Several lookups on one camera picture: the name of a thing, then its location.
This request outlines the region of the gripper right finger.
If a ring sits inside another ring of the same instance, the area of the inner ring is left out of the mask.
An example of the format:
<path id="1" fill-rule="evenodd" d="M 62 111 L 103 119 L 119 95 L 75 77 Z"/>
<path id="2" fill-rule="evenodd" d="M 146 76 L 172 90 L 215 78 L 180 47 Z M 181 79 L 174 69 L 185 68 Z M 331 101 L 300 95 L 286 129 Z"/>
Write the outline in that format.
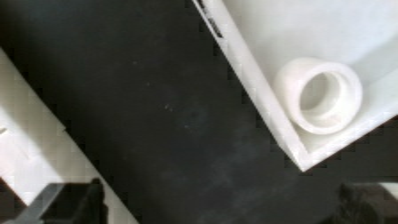
<path id="1" fill-rule="evenodd" d="M 332 224 L 398 224 L 398 198 L 377 183 L 339 187 Z"/>

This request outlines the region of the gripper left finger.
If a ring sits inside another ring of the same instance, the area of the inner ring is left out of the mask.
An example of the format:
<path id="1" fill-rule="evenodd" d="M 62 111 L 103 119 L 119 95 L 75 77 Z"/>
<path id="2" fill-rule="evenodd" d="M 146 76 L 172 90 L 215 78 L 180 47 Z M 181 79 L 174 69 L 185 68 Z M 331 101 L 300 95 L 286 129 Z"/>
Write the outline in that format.
<path id="1" fill-rule="evenodd" d="M 108 224 L 100 179 L 87 183 L 52 183 L 16 218 L 16 224 Z"/>

